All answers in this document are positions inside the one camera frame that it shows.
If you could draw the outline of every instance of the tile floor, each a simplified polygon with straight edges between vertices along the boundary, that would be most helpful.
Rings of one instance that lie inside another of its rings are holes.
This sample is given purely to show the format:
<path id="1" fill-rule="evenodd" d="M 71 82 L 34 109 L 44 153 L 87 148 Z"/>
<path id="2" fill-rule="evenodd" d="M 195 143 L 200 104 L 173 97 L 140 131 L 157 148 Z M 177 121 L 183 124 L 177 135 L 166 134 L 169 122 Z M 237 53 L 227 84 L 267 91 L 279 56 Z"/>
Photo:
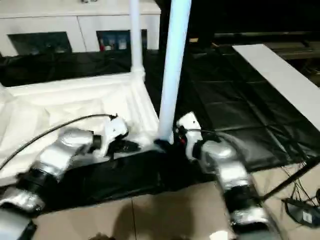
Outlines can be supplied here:
<path id="1" fill-rule="evenodd" d="M 293 173 L 296 166 L 287 167 Z M 312 195 L 320 187 L 320 166 L 307 173 L 302 185 Z M 266 193 L 287 178 L 281 168 L 253 174 L 258 190 Z M 320 239 L 320 229 L 310 229 L 289 218 L 279 198 L 291 195 L 293 185 L 266 201 L 290 240 Z M 92 207 L 50 213 L 39 217 L 35 240 L 88 240 L 97 233 L 116 240 L 208 240 L 218 230 L 227 230 L 224 202 L 214 182 L 194 185 L 178 192 L 143 195 Z"/>

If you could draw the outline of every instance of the white frame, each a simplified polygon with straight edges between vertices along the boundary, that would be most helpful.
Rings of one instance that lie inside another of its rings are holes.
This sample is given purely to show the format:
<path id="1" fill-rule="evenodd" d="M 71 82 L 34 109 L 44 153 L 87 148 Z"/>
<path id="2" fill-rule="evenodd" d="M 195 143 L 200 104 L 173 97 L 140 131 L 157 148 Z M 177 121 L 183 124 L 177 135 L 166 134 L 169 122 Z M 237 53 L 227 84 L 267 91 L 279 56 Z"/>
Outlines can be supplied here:
<path id="1" fill-rule="evenodd" d="M 129 15 L 78 16 L 84 44 L 88 52 L 98 52 L 97 31 L 126 31 L 131 29 Z M 160 15 L 142 14 L 140 29 L 146 29 L 147 49 L 159 49 Z"/>
<path id="2" fill-rule="evenodd" d="M 8 37 L 10 34 L 50 32 L 66 32 L 72 52 L 86 51 L 77 17 L 55 16 L 0 19 L 0 52 L 3 56 L 18 55 Z"/>

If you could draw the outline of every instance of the silver metal arm segment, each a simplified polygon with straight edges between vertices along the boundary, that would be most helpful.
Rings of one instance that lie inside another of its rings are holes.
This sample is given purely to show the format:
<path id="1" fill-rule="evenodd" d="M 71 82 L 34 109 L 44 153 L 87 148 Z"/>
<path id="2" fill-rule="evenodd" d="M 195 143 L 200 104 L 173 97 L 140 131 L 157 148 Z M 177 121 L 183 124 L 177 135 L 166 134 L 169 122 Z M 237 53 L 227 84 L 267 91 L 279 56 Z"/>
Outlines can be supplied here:
<path id="1" fill-rule="evenodd" d="M 107 119 L 102 136 L 74 127 L 62 130 L 57 140 L 44 148 L 30 169 L 0 198 L 0 239 L 30 240 L 36 231 L 32 217 L 44 209 L 75 156 L 92 151 L 104 158 L 110 143 L 128 133 L 123 119 Z"/>
<path id="2" fill-rule="evenodd" d="M 203 140 L 199 136 L 200 125 L 192 112 L 183 116 L 177 126 L 183 127 L 186 132 L 186 156 L 191 161 L 198 161 L 203 173 L 216 176 L 237 239 L 283 239 L 274 220 L 263 207 L 237 146 L 222 136 L 219 136 L 219 141 Z"/>

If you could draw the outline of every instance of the black cloth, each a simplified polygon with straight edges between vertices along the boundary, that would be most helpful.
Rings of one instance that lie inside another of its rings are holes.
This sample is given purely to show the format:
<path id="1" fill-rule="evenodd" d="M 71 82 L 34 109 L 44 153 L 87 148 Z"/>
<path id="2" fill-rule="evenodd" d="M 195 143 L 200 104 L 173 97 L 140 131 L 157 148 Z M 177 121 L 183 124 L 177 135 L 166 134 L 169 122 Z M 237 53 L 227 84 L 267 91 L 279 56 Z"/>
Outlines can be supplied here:
<path id="1" fill-rule="evenodd" d="M 160 110 L 165 53 L 144 52 L 145 85 Z M 6 86 L 129 72 L 127 52 L 49 54 L 0 59 Z M 175 118 L 194 111 L 203 129 L 228 134 L 250 171 L 320 155 L 320 133 L 233 48 L 185 53 Z M 176 191 L 212 180 L 180 148 L 164 147 L 69 171 L 47 212 L 141 194 Z"/>

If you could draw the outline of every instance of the vertical pole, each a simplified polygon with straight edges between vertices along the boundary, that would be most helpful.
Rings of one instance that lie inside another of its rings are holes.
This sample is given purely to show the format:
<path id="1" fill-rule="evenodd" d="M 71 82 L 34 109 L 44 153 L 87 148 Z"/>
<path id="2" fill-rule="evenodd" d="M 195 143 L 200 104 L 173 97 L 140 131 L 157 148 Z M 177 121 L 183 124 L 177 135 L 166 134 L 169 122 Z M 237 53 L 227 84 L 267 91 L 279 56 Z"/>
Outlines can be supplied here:
<path id="1" fill-rule="evenodd" d="M 144 72 L 142 64 L 142 40 L 140 29 L 140 11 L 139 0 L 130 0 L 130 18 L 131 18 L 131 72 Z"/>
<path id="2" fill-rule="evenodd" d="M 192 0 L 172 0 L 163 75 L 158 137 L 169 141 L 174 123 L 179 81 Z"/>

